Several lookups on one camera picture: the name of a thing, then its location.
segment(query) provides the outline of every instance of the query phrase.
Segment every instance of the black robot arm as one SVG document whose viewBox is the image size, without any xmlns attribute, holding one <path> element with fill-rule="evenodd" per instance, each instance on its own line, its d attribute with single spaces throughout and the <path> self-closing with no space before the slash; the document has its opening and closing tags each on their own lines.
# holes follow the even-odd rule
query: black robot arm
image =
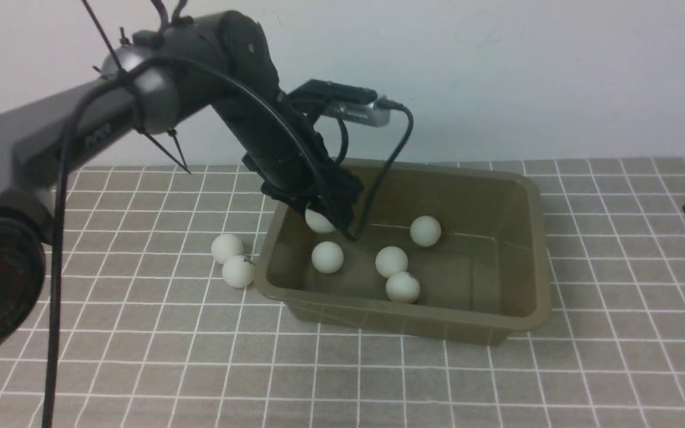
<svg viewBox="0 0 685 428">
<path fill-rule="evenodd" d="M 0 343 L 40 295 L 42 243 L 52 244 L 55 220 L 49 190 L 68 131 L 72 171 L 131 131 L 165 133 L 212 106 L 264 193 L 298 212 L 313 202 L 338 228 L 353 219 L 362 184 L 329 157 L 312 120 L 279 88 L 258 23 L 236 11 L 180 17 L 164 32 L 134 34 L 115 54 L 98 80 L 0 114 Z M 76 105 L 112 81 L 125 83 L 92 99 L 71 127 Z"/>
</svg>

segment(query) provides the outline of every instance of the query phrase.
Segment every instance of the tiled floor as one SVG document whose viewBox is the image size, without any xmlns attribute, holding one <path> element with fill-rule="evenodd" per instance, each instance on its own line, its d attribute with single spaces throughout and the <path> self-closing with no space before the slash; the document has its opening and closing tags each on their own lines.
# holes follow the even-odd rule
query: tiled floor
<svg viewBox="0 0 685 428">
<path fill-rule="evenodd" d="M 685 159 L 492 167 L 541 188 L 555 285 L 550 322 L 495 348 L 302 323 L 227 287 L 212 239 L 258 252 L 275 207 L 237 167 L 81 171 L 55 425 L 685 427 Z M 0 347 L 0 426 L 39 425 L 46 299 Z"/>
</svg>

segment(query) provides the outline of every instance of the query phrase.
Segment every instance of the black wire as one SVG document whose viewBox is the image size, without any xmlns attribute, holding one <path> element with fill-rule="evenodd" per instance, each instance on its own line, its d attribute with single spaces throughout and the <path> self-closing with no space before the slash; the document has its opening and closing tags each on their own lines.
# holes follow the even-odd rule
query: black wire
<svg viewBox="0 0 685 428">
<path fill-rule="evenodd" d="M 104 81 L 90 92 L 87 92 L 76 104 L 70 117 L 65 122 L 62 131 L 61 153 L 59 160 L 59 172 L 57 178 L 57 190 L 55 197 L 54 230 L 52 230 L 52 285 L 49 297 L 49 345 L 46 353 L 46 382 L 44 386 L 44 408 L 41 418 L 41 426 L 52 426 L 54 414 L 55 388 L 57 383 L 57 360 L 59 353 L 59 320 L 60 320 L 60 294 L 62 291 L 62 232 L 65 227 L 65 197 L 67 193 L 68 174 L 70 173 L 71 151 L 78 132 L 78 123 L 84 115 L 84 111 L 99 97 L 120 89 L 130 83 L 141 73 L 155 65 L 164 65 L 166 60 L 153 58 L 142 62 L 134 70 L 126 71 L 112 80 Z"/>
<path fill-rule="evenodd" d="M 411 114 L 411 111 L 406 106 L 402 105 L 401 103 L 396 103 L 390 100 L 379 101 L 378 106 L 380 106 L 380 108 L 396 109 L 397 111 L 403 112 L 406 115 L 409 124 L 407 125 L 406 132 L 403 133 L 403 137 L 400 139 L 398 146 L 396 146 L 396 148 L 392 150 L 392 154 L 389 156 L 388 160 L 386 160 L 384 165 L 382 166 L 380 174 L 377 176 L 377 180 L 373 182 L 372 187 L 369 189 L 369 193 L 366 195 L 364 209 L 361 213 L 361 219 L 359 220 L 359 228 L 356 230 L 356 234 L 350 236 L 350 234 L 348 234 L 347 231 L 342 231 L 343 235 L 345 235 L 346 238 L 351 239 L 351 241 L 358 241 L 359 239 L 361 239 L 361 236 L 364 235 L 366 225 L 369 224 L 369 216 L 370 214 L 372 214 L 372 206 L 373 204 L 375 204 L 375 197 L 377 197 L 377 192 L 378 190 L 380 190 L 380 186 L 382 185 L 382 182 L 384 181 L 384 178 L 387 175 L 389 169 L 392 167 L 392 164 L 395 162 L 395 159 L 403 150 L 403 147 L 406 146 L 406 143 L 408 143 L 409 137 L 411 136 L 411 131 L 414 130 L 414 116 L 413 114 Z"/>
<path fill-rule="evenodd" d="M 184 10 L 185 6 L 187 6 L 187 0 L 179 0 L 174 9 L 174 14 L 171 16 L 171 24 L 176 24 L 181 19 L 181 11 Z"/>
<path fill-rule="evenodd" d="M 329 107 L 329 103 L 321 100 L 300 99 L 293 100 L 292 103 L 293 105 L 296 103 L 309 103 L 310 105 L 321 105 L 325 106 L 326 108 Z M 331 111 L 334 113 L 335 119 L 337 119 L 337 126 L 340 128 L 340 153 L 337 154 L 337 158 L 335 158 L 335 165 L 340 165 L 345 160 L 345 156 L 348 154 L 348 127 L 345 126 L 345 122 L 343 122 L 343 115 L 341 115 L 339 111 L 336 111 L 335 109 L 332 109 Z"/>
<path fill-rule="evenodd" d="M 158 15 L 160 16 L 160 28 L 158 28 L 158 33 L 163 34 L 163 32 L 168 29 L 168 11 L 165 9 L 165 5 L 161 0 L 150 0 L 150 2 L 155 6 L 155 10 L 158 11 Z"/>
<path fill-rule="evenodd" d="M 89 2 L 87 0 L 81 0 L 84 3 L 84 7 L 86 8 L 86 11 L 89 12 L 89 16 L 92 17 L 92 21 L 95 22 L 95 27 L 97 27 L 100 30 L 100 36 L 102 36 L 102 41 L 104 41 L 105 46 L 107 47 L 107 51 L 109 51 L 109 54 L 112 57 L 112 60 L 115 62 L 115 65 L 118 67 L 118 73 L 121 73 L 123 70 L 123 67 L 120 65 L 120 59 L 118 59 L 118 55 L 116 52 L 112 49 L 112 45 L 109 43 L 109 39 L 107 38 L 107 34 L 102 30 L 102 25 L 100 24 L 100 21 L 97 19 L 97 15 L 95 15 L 95 11 L 92 10 L 92 6 L 89 5 Z"/>
</svg>

